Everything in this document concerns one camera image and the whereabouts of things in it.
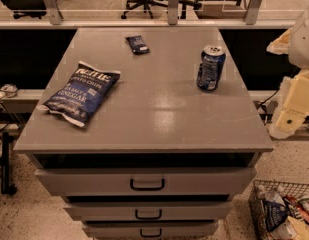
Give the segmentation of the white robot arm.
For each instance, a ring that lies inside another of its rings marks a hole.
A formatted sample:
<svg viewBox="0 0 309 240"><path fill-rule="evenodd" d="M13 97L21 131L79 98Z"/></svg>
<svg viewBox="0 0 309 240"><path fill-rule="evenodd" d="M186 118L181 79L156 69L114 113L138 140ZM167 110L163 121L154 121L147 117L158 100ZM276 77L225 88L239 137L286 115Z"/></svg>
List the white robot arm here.
<svg viewBox="0 0 309 240"><path fill-rule="evenodd" d="M287 54L289 62L300 72L284 77L279 88L269 134L276 139L292 136L309 116L309 7L300 14L293 27L271 42L267 51Z"/></svg>

